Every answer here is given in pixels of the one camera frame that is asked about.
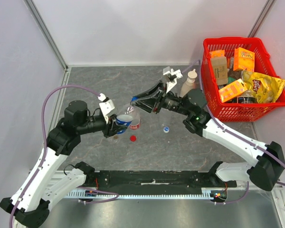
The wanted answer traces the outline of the Pepsi bottle blue label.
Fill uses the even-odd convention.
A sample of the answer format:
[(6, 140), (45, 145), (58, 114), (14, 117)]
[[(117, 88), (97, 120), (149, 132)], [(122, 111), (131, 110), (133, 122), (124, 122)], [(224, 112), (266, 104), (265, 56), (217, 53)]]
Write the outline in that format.
[(136, 116), (137, 112), (139, 112), (138, 108), (132, 106), (131, 104), (125, 104), (122, 109), (118, 112), (117, 115), (117, 123), (124, 124), (128, 128), (130, 128), (130, 123)]

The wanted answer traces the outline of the blue Pepsi bottle cap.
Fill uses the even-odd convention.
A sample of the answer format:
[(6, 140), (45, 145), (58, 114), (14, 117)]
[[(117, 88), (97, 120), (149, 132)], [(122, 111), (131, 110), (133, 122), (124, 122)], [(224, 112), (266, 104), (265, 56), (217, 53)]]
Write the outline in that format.
[(134, 96), (132, 99), (131, 99), (131, 104), (136, 102), (136, 100), (138, 100), (138, 97)]

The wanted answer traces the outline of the red label water bottle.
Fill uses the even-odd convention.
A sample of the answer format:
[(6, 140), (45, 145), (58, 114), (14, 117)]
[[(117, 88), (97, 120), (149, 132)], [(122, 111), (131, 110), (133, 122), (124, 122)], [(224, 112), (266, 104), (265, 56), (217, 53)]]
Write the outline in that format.
[(139, 112), (137, 112), (136, 116), (134, 117), (134, 119), (132, 120), (132, 122), (130, 123), (130, 129), (132, 130), (138, 130), (141, 126), (141, 115)]

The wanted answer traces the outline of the red bottle cap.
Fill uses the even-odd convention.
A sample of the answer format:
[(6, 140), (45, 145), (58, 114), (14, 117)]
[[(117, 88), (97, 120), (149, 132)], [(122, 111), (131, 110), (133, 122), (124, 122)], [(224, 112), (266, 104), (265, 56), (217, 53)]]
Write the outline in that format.
[(136, 141), (136, 136), (135, 135), (132, 135), (131, 137), (130, 137), (130, 140), (132, 141), (132, 142), (135, 142)]

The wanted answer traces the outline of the blue white Pocari cap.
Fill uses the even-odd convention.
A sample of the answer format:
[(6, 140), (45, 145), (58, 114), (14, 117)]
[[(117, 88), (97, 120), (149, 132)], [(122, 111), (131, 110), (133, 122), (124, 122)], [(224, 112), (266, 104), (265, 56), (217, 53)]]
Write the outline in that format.
[(168, 133), (169, 131), (170, 131), (170, 129), (169, 129), (168, 126), (165, 126), (165, 127), (163, 128), (163, 132), (164, 132), (164, 133)]

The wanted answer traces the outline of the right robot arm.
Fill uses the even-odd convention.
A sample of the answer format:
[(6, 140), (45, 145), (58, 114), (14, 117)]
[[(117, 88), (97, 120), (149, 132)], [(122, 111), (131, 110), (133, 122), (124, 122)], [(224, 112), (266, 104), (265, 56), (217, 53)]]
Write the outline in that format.
[(249, 138), (226, 126), (205, 110), (207, 100), (200, 89), (190, 90), (179, 97), (159, 81), (153, 88), (134, 96), (131, 105), (148, 113), (161, 109), (184, 115), (185, 128), (193, 134), (212, 140), (240, 156), (244, 162), (217, 162), (215, 171), (208, 175), (209, 184), (219, 187), (228, 181), (250, 181), (265, 191), (271, 191), (285, 170), (281, 145), (266, 144)]

